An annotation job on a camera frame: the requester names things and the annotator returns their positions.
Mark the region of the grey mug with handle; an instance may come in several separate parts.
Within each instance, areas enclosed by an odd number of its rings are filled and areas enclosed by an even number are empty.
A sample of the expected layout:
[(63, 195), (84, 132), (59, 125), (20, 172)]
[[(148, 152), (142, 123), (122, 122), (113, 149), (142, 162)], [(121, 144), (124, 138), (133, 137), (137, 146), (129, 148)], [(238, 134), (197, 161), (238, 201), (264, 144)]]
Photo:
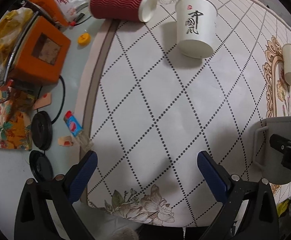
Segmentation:
[[(259, 133), (265, 133), (266, 145), (263, 162), (256, 158)], [(262, 177), (270, 183), (284, 185), (291, 182), (291, 116), (265, 119), (265, 126), (254, 132), (252, 161), (259, 167)]]

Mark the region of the white paper cup with calligraphy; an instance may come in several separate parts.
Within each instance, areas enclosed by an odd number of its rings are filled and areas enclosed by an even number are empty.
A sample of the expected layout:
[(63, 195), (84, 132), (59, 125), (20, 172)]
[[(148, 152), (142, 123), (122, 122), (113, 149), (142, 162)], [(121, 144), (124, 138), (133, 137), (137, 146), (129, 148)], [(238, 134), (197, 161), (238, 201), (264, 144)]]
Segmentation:
[(181, 53), (195, 59), (212, 56), (218, 16), (215, 5), (210, 0), (178, 0), (175, 11)]

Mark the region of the red ripple paper cup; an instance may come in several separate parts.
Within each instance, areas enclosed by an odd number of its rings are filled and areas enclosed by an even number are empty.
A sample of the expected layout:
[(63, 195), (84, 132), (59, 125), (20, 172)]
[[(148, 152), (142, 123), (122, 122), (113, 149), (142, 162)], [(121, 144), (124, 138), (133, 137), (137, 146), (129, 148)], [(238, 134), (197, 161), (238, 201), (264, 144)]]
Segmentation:
[(149, 22), (157, 0), (90, 0), (89, 10), (94, 18), (133, 22)]

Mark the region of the black round lid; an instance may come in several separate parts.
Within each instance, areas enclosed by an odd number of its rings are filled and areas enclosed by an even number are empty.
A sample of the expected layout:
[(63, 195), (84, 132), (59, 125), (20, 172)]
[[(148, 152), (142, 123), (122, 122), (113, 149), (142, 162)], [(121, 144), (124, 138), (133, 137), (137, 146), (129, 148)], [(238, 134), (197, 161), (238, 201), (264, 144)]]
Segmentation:
[(46, 111), (39, 111), (32, 119), (31, 133), (37, 148), (46, 151), (52, 143), (52, 122)]

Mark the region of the small blue red packet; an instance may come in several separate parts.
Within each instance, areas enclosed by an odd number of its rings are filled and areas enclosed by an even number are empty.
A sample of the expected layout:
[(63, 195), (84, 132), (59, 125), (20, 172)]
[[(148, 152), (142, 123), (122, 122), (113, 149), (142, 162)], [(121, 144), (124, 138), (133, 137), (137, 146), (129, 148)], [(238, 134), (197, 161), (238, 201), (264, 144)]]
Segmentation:
[(81, 124), (77, 121), (75, 116), (71, 111), (67, 111), (64, 115), (64, 121), (66, 126), (70, 130), (71, 134), (76, 138), (80, 133), (82, 133), (83, 128)]

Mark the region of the colourful snack bag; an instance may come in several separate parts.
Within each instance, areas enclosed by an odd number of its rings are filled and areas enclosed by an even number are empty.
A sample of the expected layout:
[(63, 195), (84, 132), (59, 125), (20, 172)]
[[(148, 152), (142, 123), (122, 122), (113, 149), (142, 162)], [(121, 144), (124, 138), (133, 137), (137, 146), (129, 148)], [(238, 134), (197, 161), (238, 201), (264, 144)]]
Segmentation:
[(29, 112), (34, 99), (25, 91), (0, 85), (0, 148), (32, 150)]

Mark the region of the patterned white table mat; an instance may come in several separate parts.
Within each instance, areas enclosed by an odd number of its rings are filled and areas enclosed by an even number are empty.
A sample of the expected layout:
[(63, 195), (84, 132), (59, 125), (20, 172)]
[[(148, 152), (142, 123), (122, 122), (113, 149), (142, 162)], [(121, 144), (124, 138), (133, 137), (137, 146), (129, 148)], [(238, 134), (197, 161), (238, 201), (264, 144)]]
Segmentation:
[(205, 150), (229, 173), (258, 181), (265, 119), (291, 116), (283, 45), (291, 28), (256, 0), (210, 0), (214, 54), (198, 60), (176, 45), (177, 0), (158, 0), (148, 23), (107, 21), (92, 47), (84, 128), (98, 166), (89, 207), (140, 223), (207, 226), (221, 205), (197, 168)]

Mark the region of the orange cardboard box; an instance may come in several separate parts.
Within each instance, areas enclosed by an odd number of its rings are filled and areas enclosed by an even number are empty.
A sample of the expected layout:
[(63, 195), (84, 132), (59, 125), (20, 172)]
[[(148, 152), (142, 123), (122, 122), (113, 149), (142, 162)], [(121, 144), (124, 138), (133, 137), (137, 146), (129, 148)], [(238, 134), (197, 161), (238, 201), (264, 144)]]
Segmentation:
[(60, 30), (38, 16), (17, 49), (8, 78), (39, 86), (57, 83), (70, 44)]

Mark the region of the yellow plastic bag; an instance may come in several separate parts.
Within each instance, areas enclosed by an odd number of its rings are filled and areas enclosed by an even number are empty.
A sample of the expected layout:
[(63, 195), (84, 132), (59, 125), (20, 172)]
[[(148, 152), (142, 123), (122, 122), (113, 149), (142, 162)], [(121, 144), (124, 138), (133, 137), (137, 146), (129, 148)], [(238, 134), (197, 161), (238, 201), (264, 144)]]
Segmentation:
[(3, 80), (8, 58), (17, 39), (34, 12), (30, 8), (12, 10), (0, 20), (0, 82)]

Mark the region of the yellow bottle cap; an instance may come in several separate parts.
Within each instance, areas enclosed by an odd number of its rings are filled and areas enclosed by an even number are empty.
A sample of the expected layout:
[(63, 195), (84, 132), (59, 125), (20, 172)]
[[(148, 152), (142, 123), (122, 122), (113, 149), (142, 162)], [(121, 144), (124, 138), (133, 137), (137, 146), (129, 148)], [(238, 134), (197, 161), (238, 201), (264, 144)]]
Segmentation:
[(86, 46), (91, 42), (91, 36), (89, 33), (83, 33), (80, 35), (80, 37), (77, 39), (77, 43), (80, 46)]

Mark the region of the orange drink bottle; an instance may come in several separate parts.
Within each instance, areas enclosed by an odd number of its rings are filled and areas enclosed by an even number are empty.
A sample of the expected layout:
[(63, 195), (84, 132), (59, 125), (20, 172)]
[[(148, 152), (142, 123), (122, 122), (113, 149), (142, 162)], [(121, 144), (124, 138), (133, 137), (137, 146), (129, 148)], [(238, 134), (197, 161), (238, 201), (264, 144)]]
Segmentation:
[(53, 22), (61, 24), (63, 27), (68, 27), (69, 22), (64, 17), (62, 11), (59, 9), (54, 0), (29, 0), (41, 7), (52, 18)]

